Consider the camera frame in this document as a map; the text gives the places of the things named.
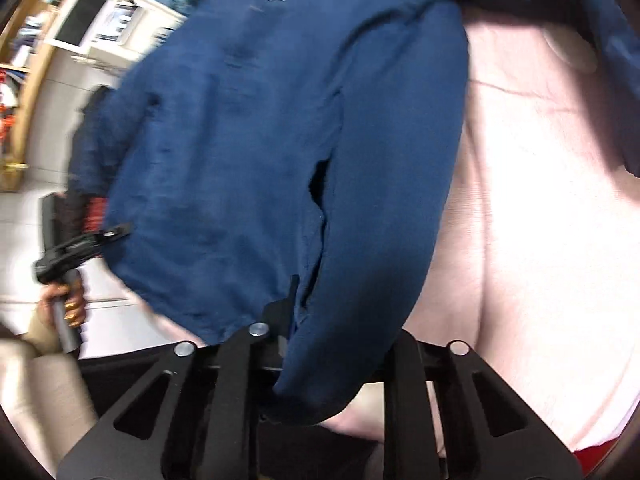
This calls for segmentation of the person's left hand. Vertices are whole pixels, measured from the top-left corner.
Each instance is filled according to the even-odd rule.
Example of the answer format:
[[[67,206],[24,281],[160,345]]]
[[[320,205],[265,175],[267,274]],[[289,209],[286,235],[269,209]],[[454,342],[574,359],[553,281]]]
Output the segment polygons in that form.
[[[54,303],[64,302],[64,318],[71,328],[79,328],[87,318],[87,303],[82,274],[77,272],[70,284],[51,283],[43,287],[37,304],[37,313],[47,326],[55,326]]]

